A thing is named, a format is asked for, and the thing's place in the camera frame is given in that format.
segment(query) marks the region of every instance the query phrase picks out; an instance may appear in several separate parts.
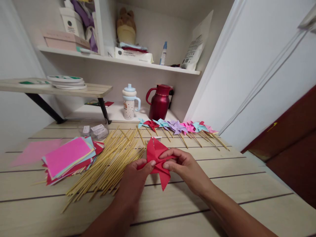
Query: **white shelf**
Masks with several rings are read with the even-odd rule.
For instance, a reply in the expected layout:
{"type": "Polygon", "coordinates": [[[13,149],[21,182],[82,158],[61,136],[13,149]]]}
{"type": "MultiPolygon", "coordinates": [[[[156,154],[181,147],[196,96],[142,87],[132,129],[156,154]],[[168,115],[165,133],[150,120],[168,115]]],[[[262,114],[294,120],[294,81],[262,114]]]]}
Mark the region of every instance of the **white shelf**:
{"type": "Polygon", "coordinates": [[[69,56],[75,56],[75,57],[81,57],[81,58],[87,58],[87,59],[94,59],[94,60],[102,60],[102,61],[107,61],[107,62],[128,64],[128,65],[141,66],[141,67],[149,67],[149,68],[154,68],[154,69],[160,69],[160,70],[165,70],[165,71],[181,72],[181,73],[193,74],[193,75],[201,74],[200,71],[190,71],[190,70],[177,68],[177,67],[169,67],[169,66],[161,66],[161,65],[157,65],[157,64],[134,62],[134,61],[128,61],[128,60],[123,60],[123,59],[111,58],[111,57],[106,57],[106,56],[101,56],[101,55],[96,55],[96,54],[84,54],[84,53],[77,52],[77,51],[49,48],[49,47],[46,47],[46,46],[38,46],[38,49],[41,52],[69,55],[69,56]]]}
{"type": "MultiPolygon", "coordinates": [[[[149,120],[148,114],[149,109],[146,107],[141,107],[140,111],[136,112],[134,118],[132,120],[124,119],[123,115],[123,102],[115,102],[111,106],[106,108],[106,111],[109,115],[110,120],[117,120],[117,121],[139,121],[138,118],[144,119],[145,121],[149,120]]],[[[76,109],[68,116],[66,119],[104,119],[104,116],[101,111],[101,107],[93,106],[93,105],[83,105],[80,108],[76,109]]],[[[174,114],[168,110],[166,115],[166,120],[168,121],[176,121],[177,118],[174,114]]]]}

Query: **bottle handle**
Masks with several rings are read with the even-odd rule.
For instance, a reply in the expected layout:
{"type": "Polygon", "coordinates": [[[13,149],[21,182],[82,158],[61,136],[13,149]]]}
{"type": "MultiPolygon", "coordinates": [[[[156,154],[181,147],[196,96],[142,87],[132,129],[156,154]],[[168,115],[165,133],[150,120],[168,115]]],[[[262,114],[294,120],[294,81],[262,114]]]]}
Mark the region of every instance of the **bottle handle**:
{"type": "Polygon", "coordinates": [[[135,108],[135,111],[139,111],[141,109],[141,99],[138,97],[135,97],[135,100],[138,100],[138,108],[135,108]]]}
{"type": "Polygon", "coordinates": [[[149,97],[149,94],[151,93],[151,91],[153,91],[153,90],[157,90],[157,87],[149,89],[149,91],[148,91],[147,94],[146,94],[146,101],[147,101],[147,103],[149,103],[150,105],[151,105],[151,103],[148,102],[148,97],[149,97]]]}

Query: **wooden table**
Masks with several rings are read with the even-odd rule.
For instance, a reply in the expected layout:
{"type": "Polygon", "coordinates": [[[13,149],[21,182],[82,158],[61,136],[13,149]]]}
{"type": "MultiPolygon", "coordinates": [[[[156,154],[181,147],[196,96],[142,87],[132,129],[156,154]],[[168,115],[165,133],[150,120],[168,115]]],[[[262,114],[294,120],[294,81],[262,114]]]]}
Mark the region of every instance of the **wooden table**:
{"type": "Polygon", "coordinates": [[[52,95],[68,95],[68,96],[80,96],[80,97],[96,97],[101,106],[101,110],[104,118],[110,124],[112,121],[109,120],[109,116],[106,112],[104,105],[103,97],[106,96],[112,89],[112,86],[99,85],[86,83],[87,88],[84,90],[63,90],[55,87],[50,88],[29,88],[24,87],[19,82],[23,81],[37,81],[37,80],[46,80],[42,78],[22,78],[22,79],[7,79],[0,80],[0,91],[9,91],[9,92],[22,92],[30,97],[38,106],[40,106],[46,113],[48,113],[58,124],[65,122],[65,119],[62,119],[58,113],[56,113],[52,107],[45,102],[45,100],[40,97],[39,94],[52,94],[52,95]]]}
{"type": "MultiPolygon", "coordinates": [[[[42,129],[22,144],[16,145],[0,158],[0,236],[79,236],[89,224],[111,203],[112,195],[98,196],[88,202],[91,193],[71,204],[60,214],[68,197],[65,192],[79,175],[67,178],[55,186],[32,185],[43,181],[45,174],[41,163],[9,167],[15,157],[29,142],[62,138],[67,142],[78,136],[76,121],[56,122],[42,129]]],[[[110,130],[127,131],[137,122],[113,121],[110,130]]],[[[204,148],[188,137],[165,137],[161,142],[167,147],[178,147],[190,152],[209,178],[247,212],[253,215],[278,236],[307,237],[316,234],[316,210],[265,173],[234,147],[230,151],[214,141],[218,151],[198,136],[204,148]]],[[[143,137],[149,140],[144,131],[143,137]]],[[[159,177],[150,175],[140,201],[138,219],[127,236],[225,236],[208,207],[175,173],[162,192],[159,177]]]]}

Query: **light blue pinwheel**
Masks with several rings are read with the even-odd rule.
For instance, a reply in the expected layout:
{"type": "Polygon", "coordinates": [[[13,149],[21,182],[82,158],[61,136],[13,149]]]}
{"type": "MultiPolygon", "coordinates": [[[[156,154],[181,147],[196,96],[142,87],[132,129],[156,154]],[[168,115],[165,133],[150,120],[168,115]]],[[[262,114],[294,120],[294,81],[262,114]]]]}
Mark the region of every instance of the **light blue pinwheel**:
{"type": "Polygon", "coordinates": [[[195,122],[192,124],[195,127],[195,132],[200,132],[200,131],[205,131],[208,132],[207,127],[205,127],[205,125],[201,125],[198,122],[195,122]]]}
{"type": "Polygon", "coordinates": [[[142,118],[138,118],[139,119],[139,124],[138,124],[138,128],[141,128],[141,126],[145,126],[145,127],[149,127],[149,125],[147,124],[144,124],[144,120],[142,118]]]}
{"type": "Polygon", "coordinates": [[[163,120],[163,119],[158,119],[158,121],[154,120],[153,121],[159,125],[159,127],[163,127],[166,130],[169,130],[168,128],[170,128],[169,124],[167,123],[167,121],[163,120]]]}

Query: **water bottle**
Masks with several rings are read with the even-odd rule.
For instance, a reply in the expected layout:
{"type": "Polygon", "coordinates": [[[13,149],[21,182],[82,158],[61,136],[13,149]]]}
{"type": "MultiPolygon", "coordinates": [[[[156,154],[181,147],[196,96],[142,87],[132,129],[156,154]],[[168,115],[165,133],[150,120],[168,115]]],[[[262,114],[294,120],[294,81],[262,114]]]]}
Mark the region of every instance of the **water bottle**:
{"type": "Polygon", "coordinates": [[[134,118],[134,110],[139,111],[141,109],[141,100],[136,97],[136,89],[132,87],[132,84],[128,84],[124,88],[123,92],[123,105],[124,105],[124,119],[131,120],[134,118]],[[138,100],[138,108],[135,109],[135,100],[138,100]]]}

